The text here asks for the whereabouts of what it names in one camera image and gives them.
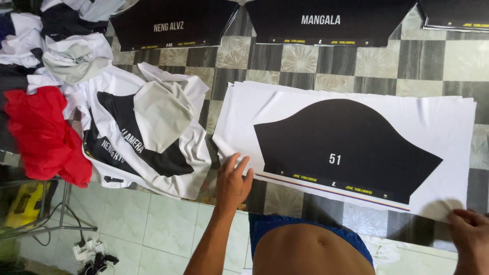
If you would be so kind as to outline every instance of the hand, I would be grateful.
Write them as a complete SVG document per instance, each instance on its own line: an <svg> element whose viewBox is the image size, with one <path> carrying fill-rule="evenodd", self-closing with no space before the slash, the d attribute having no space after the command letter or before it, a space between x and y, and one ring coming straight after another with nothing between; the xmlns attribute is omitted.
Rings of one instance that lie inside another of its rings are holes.
<svg viewBox="0 0 489 275"><path fill-rule="evenodd" d="M240 153L232 155L217 171L216 208L226 213L234 214L251 190L253 168L248 169L244 180L242 178L249 157L244 157L236 169L234 168L240 155Z"/></svg>
<svg viewBox="0 0 489 275"><path fill-rule="evenodd" d="M449 216L450 232L459 253L455 274L489 274L489 220L483 215L455 209Z"/></svg>

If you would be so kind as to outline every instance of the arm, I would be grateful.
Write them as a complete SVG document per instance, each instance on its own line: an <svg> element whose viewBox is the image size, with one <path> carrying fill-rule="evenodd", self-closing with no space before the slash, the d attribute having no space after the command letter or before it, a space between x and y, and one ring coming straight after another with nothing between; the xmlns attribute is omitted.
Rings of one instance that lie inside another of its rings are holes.
<svg viewBox="0 0 489 275"><path fill-rule="evenodd" d="M448 219L458 251L454 275L489 275L489 220L462 209L454 210Z"/></svg>
<svg viewBox="0 0 489 275"><path fill-rule="evenodd" d="M184 275L222 274L231 222L236 209L248 196L253 181L253 169L248 170L244 180L242 178L249 157L244 157L234 168L239 156L235 153L218 170L216 207Z"/></svg>

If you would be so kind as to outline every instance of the person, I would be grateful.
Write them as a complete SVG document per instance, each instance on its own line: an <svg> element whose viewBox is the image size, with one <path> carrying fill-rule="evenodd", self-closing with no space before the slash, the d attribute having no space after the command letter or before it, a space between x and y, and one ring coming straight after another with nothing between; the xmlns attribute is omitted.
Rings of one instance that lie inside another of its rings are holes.
<svg viewBox="0 0 489 275"><path fill-rule="evenodd" d="M220 275L226 243L238 206L246 199L253 169L231 156L218 170L216 207L184 275ZM257 275L374 275L372 257L358 234L341 227L279 215L250 213L253 273ZM458 251L455 275L489 275L489 220L456 209L448 216Z"/></svg>

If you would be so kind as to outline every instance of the metal stand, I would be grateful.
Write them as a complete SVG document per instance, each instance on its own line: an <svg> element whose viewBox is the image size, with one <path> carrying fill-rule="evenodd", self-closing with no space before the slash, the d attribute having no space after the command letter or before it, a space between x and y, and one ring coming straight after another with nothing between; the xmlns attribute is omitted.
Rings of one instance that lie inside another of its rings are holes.
<svg viewBox="0 0 489 275"><path fill-rule="evenodd" d="M13 187L17 185L22 185L24 183L31 182L33 180L22 180L22 181L13 181L13 182L8 182L8 183L1 183L0 188L7 188L7 187ZM61 204L61 215L60 215L60 224L59 226L53 227L53 228L47 228L47 229L42 229L42 230L36 230L36 231L26 231L23 233L22 231L30 226L36 226L37 224L40 224L44 221L47 221L47 219L50 218L50 215L47 217L43 217L44 215L44 204L45 204L45 197L46 197L46 189L47 189L47 184L46 181L43 182L43 195L42 195L42 200L41 200L41 210L39 213L39 216L41 219L35 220L33 222L30 222L26 225L23 225L21 227L11 229L5 233L0 234L0 240L8 240L12 238L22 238L26 236L33 236L41 233L46 233L46 232L51 232L54 230L58 229L71 229L71 230L86 230L86 231L97 231L97 227L79 227L79 226L64 226L63 225L63 216L65 214L65 203L66 203L66 198L67 198L67 191L68 191L68 183L65 183L65 188L63 190L63 200Z"/></svg>

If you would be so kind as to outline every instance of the striped line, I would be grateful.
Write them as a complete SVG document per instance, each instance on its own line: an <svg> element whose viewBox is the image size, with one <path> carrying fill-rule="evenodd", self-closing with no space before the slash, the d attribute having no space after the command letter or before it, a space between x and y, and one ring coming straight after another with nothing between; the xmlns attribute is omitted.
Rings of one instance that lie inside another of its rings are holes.
<svg viewBox="0 0 489 275"><path fill-rule="evenodd" d="M366 201L366 202L370 202L370 203L374 203L374 204L378 204L378 205L382 205L382 206L388 206L388 207L397 208L397 209L400 209L400 210L411 211L409 209L398 207L398 206L392 206L392 205L388 205L388 204L384 204L384 203L380 203L380 202L376 202L376 201L371 201L371 200L367 200L367 199L363 199L363 198L359 198L359 197L355 197L355 196L345 195L345 194L341 194L341 193L338 193L338 192L329 191L329 190L326 190L326 189L321 189L321 188L317 188L317 187L303 185L303 184L300 184L300 183L289 182L289 181L285 181L285 180L281 180L281 179L277 179L277 178L273 178L273 177L269 177L269 176L265 176L265 175L260 175L260 174L257 174L257 173L255 173L255 175L260 176L260 177L264 177L264 178L268 178L268 179L272 179L272 180L276 180L276 181L281 181L281 182L295 184L295 185L299 185L299 186L303 186L303 187L307 187L307 188L312 188L312 189L316 189L316 190L319 190L319 191L325 191L325 192L328 192L328 193L332 193L332 194L336 194L336 195L340 195L340 196L345 196L345 197L349 197L349 198L352 198L352 199L362 200L362 201Z"/></svg>

